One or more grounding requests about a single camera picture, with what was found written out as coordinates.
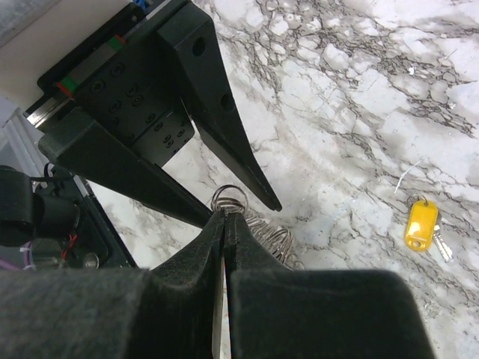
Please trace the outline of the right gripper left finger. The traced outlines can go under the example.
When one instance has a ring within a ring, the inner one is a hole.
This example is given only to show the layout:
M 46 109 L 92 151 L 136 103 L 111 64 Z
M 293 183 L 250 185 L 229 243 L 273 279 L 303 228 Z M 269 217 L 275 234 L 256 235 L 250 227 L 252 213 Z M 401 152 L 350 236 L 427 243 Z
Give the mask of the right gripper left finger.
M 156 269 L 3 271 L 3 358 L 217 358 L 225 215 Z

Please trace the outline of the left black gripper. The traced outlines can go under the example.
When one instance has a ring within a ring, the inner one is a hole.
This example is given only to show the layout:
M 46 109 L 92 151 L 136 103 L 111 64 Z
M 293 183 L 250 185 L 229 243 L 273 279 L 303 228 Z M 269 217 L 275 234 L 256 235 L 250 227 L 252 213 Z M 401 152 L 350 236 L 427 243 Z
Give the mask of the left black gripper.
M 191 1 L 168 1 L 161 13 L 168 14 L 157 31 L 162 51 L 202 141 L 265 206 L 281 211 L 244 130 L 212 18 Z M 68 111 L 84 110 L 92 118 L 69 114 L 38 141 L 52 164 L 203 227 L 211 211 L 155 166 L 168 162 L 195 131 L 166 78 L 155 37 L 130 40 L 146 21 L 141 5 L 122 8 L 39 77 L 43 95 L 27 118 L 45 132 Z

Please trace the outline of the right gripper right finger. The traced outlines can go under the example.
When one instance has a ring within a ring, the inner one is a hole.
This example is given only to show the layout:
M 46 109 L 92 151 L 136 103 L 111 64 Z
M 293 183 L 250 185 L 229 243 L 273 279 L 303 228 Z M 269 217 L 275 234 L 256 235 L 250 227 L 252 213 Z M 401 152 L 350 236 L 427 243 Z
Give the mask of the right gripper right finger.
M 240 214 L 225 222 L 233 358 L 432 358 L 405 281 L 384 270 L 290 270 Z

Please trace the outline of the yellow key tag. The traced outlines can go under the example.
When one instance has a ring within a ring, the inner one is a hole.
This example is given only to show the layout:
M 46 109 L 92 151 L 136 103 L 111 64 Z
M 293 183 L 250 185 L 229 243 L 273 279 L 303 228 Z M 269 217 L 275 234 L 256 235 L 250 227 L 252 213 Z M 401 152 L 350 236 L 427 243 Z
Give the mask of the yellow key tag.
M 438 206 L 424 195 L 413 194 L 406 200 L 409 217 L 404 235 L 406 246 L 417 252 L 427 251 L 434 244 L 443 260 L 453 259 L 453 252 L 441 232 L 442 215 Z

